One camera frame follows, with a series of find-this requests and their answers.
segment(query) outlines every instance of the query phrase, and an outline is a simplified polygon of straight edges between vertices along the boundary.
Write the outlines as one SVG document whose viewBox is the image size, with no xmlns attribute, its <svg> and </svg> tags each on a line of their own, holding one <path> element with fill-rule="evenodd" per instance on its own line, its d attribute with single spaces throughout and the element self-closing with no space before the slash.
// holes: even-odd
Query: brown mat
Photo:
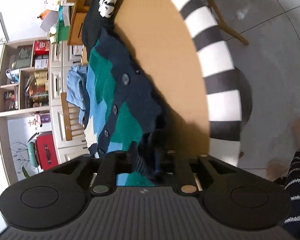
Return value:
<svg viewBox="0 0 300 240">
<path fill-rule="evenodd" d="M 116 10 L 115 31 L 174 109 L 169 149 L 187 156 L 208 153 L 205 85 L 179 12 L 170 0 L 119 0 Z"/>
</svg>

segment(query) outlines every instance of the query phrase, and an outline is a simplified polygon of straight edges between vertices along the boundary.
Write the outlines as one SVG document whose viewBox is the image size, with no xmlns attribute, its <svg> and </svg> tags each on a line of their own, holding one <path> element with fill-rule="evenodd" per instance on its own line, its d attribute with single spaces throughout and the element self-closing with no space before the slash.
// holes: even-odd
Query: black stripe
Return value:
<svg viewBox="0 0 300 240">
<path fill-rule="evenodd" d="M 223 40 L 224 39 L 221 37 L 218 25 L 203 30 L 196 37 L 193 38 L 194 45 L 197 51 L 210 44 Z"/>
<path fill-rule="evenodd" d="M 210 138 L 240 141 L 241 121 L 210 121 Z"/>
<path fill-rule="evenodd" d="M 181 16 L 185 20 L 190 13 L 198 8 L 204 7 L 202 0 L 190 0 L 180 11 Z"/>
<path fill-rule="evenodd" d="M 238 89 L 238 74 L 235 69 L 204 78 L 206 94 L 214 94 Z"/>
</svg>

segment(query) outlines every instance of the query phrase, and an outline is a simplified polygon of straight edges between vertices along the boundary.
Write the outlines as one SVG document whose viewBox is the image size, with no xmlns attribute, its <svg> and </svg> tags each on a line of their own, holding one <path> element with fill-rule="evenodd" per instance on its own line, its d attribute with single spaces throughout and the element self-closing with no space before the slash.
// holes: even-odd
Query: gray tile floor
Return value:
<svg viewBox="0 0 300 240">
<path fill-rule="evenodd" d="M 296 150 L 291 124 L 300 117 L 300 0 L 215 2 L 226 22 L 250 42 L 244 46 L 223 34 L 253 94 L 238 167 L 264 177 L 269 160 L 291 160 Z"/>
</svg>

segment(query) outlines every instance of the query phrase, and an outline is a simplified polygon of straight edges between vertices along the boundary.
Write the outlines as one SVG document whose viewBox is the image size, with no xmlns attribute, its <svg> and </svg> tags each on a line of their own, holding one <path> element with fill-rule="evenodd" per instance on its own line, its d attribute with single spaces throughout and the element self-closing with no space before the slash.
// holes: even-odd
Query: green and navy sweater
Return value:
<svg viewBox="0 0 300 240">
<path fill-rule="evenodd" d="M 133 141 L 135 145 L 142 141 L 143 150 L 136 156 L 134 168 L 151 178 L 154 146 L 164 144 L 166 107 L 124 44 L 105 28 L 90 53 L 86 89 L 89 121 L 93 120 L 96 136 L 90 154 L 104 158 L 112 151 L 129 150 Z"/>
</svg>

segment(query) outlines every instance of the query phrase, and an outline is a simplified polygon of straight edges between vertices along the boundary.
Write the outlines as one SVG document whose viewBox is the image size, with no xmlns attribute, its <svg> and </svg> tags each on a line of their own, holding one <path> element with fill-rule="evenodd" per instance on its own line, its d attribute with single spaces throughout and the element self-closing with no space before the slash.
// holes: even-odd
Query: black and white striped clothing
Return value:
<svg viewBox="0 0 300 240">
<path fill-rule="evenodd" d="M 300 239 L 300 149 L 291 161 L 285 189 L 290 193 L 292 208 L 283 227 Z"/>
</svg>

